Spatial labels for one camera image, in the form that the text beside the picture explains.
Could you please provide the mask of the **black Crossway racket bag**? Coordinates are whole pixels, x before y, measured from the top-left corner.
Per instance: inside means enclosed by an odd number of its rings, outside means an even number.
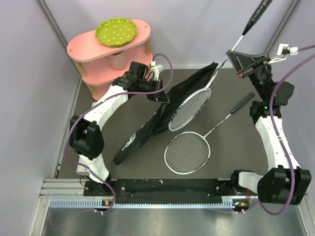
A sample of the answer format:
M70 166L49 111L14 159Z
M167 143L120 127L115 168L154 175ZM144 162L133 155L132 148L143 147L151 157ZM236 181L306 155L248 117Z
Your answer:
M168 124L176 109L193 92L203 88L211 79L218 64L213 62L189 76L181 79L178 84L173 86L166 94L169 104L162 104L156 112L129 138L121 150L114 156L114 163L121 164L134 152L136 152L151 137L162 133L168 129Z

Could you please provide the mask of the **silver badminton racket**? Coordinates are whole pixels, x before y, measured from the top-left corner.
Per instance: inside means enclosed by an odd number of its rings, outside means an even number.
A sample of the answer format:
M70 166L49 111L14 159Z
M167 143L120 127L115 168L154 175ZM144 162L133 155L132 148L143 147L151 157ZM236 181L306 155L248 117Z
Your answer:
M270 6L272 0L262 0L258 7L255 9L254 13L251 15L249 21L247 22L242 35L235 43L231 51L234 51L238 44L241 42L243 37L254 27L254 25L258 22L267 8ZM217 74L220 72L222 67L224 66L224 62L220 65L220 67L215 71L214 75L211 77L210 81L201 89L195 91L191 95L189 95L177 108L175 113L173 114L169 124L168 129L170 131L177 131L184 126L186 126L204 107L207 100L211 96L210 85L216 78Z
M253 92L249 93L222 121L205 135L187 131L175 136L164 151L164 162L168 169L178 175L188 175L205 166L211 155L211 148L207 137L254 97L255 94Z

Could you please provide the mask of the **white shuttlecock tube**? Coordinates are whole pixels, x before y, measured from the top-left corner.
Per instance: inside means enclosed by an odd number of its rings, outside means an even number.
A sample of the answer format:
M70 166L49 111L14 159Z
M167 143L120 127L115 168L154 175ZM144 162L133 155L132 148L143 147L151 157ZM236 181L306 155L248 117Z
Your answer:
M78 163L79 165L77 165L76 174L80 176L88 176L89 173L86 170L86 168L80 165L80 164L83 164L83 159L81 158L80 155L79 155Z

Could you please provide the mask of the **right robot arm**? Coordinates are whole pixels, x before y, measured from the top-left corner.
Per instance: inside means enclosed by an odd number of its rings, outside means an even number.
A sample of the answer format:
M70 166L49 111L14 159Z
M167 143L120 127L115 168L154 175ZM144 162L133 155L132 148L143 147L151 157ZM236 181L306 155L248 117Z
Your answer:
M238 77L248 77L261 98L261 101L252 102L250 117L262 139L268 163L268 171L263 176L235 170L230 190L240 195L248 189L258 195L261 203L298 205L312 176L295 160L283 130L281 107L288 104L294 85L284 79L273 81L267 54L249 55L229 50L226 55Z

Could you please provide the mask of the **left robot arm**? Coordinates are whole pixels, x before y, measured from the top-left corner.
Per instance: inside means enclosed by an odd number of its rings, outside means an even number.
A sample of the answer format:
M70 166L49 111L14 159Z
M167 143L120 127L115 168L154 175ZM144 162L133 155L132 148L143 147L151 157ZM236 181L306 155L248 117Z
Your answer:
M150 66L133 61L129 70L114 79L105 95L81 116L70 120L69 146L79 155L78 166L83 167L95 190L106 195L111 191L110 173L104 164L102 128L115 111L133 95L145 95L148 100L169 104L160 73L164 66L153 60Z

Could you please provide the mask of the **pink cup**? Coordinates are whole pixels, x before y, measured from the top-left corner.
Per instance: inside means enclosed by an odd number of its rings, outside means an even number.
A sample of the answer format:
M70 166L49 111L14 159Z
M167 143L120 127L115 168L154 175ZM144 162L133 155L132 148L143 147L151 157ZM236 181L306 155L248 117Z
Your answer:
M109 55L107 58L115 70L122 71L125 69L127 61L124 51Z

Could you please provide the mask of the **green dotted plate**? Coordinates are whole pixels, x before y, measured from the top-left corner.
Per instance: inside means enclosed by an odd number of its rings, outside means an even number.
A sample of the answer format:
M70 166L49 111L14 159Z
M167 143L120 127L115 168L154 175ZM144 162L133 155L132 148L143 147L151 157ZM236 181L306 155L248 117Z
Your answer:
M137 35L135 22L126 18L112 18L102 22L95 30L98 42L109 48L118 48L129 44Z

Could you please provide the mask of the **pink three-tier shelf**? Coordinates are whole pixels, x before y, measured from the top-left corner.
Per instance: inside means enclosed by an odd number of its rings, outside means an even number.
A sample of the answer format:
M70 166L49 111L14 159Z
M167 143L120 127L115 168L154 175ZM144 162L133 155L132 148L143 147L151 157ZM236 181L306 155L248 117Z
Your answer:
M131 20L137 25L138 33L125 46L109 48L100 44L95 37L95 30L74 37L67 45L67 53L75 63L94 100L99 100L105 95L112 81L128 71L131 62L136 61L148 66L153 59L149 24L139 19ZM126 67L122 71L115 70L107 56L122 51L126 55Z

